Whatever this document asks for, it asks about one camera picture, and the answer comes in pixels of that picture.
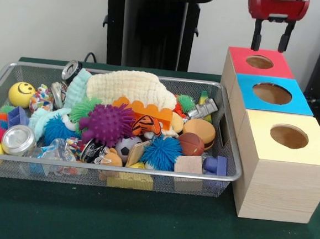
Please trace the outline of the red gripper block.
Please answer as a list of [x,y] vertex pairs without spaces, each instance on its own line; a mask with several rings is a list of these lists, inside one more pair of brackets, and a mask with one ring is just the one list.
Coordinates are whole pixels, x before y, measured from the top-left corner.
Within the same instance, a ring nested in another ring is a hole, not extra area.
[[285,52],[296,21],[306,15],[309,5],[310,0],[248,0],[248,11],[252,18],[256,19],[250,48],[259,50],[263,20],[276,19],[287,23],[277,47],[278,52]]

